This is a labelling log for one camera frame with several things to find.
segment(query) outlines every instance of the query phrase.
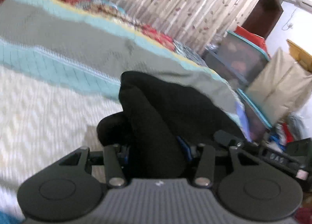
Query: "bed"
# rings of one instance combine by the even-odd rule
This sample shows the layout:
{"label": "bed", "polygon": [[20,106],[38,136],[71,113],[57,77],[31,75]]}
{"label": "bed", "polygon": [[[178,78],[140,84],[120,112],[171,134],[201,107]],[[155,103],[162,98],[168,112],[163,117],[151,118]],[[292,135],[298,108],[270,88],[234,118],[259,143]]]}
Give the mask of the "bed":
{"label": "bed", "polygon": [[[100,0],[0,0],[0,211],[23,218],[19,185],[87,145],[122,110],[120,76],[135,70],[192,86],[248,138],[228,83],[191,49]],[[104,181],[101,169],[94,176]]]}

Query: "folded black fabric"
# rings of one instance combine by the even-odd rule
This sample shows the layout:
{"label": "folded black fabric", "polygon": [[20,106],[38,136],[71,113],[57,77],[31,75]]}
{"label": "folded black fabric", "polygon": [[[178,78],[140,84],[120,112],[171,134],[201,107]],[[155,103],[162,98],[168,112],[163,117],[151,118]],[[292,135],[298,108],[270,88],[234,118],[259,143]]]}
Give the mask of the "folded black fabric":
{"label": "folded black fabric", "polygon": [[213,144],[218,130],[244,138],[227,114],[192,87],[129,71],[121,76],[119,100],[123,112],[101,121],[99,140],[103,146],[129,143],[132,169],[146,177],[183,174],[187,161],[177,136],[193,144]]}

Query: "silver bolt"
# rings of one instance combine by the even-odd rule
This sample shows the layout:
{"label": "silver bolt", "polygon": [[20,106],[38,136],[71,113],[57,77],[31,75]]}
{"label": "silver bolt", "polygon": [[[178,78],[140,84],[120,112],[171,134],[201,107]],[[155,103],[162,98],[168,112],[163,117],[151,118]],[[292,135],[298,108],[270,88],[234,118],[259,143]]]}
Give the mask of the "silver bolt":
{"label": "silver bolt", "polygon": [[195,184],[198,186],[205,187],[205,186],[210,185],[210,183],[211,183],[210,179],[208,179],[206,177],[197,177],[195,179]]}
{"label": "silver bolt", "polygon": [[124,179],[121,177],[113,177],[109,180],[109,184],[115,187],[124,185]]}

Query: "gray ribbed panel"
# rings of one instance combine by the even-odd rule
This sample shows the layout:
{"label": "gray ribbed panel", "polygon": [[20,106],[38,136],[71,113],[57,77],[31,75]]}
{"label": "gray ribbed panel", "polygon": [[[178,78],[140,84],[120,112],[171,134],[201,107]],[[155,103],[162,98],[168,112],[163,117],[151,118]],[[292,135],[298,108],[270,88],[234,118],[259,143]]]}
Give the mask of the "gray ribbed panel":
{"label": "gray ribbed panel", "polygon": [[[124,189],[110,190],[90,214],[65,224],[260,224],[225,210],[207,189],[190,186],[186,179],[134,179]],[[41,222],[27,220],[24,224]],[[292,218],[263,224],[296,224]]]}

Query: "brown paper bag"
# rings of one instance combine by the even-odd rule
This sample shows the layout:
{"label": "brown paper bag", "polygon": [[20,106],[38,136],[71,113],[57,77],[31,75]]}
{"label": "brown paper bag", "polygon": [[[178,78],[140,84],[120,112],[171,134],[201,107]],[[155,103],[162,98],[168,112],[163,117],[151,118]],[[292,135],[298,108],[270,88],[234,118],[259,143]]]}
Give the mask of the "brown paper bag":
{"label": "brown paper bag", "polygon": [[312,74],[281,48],[246,91],[247,96],[274,125],[301,108],[311,95]]}

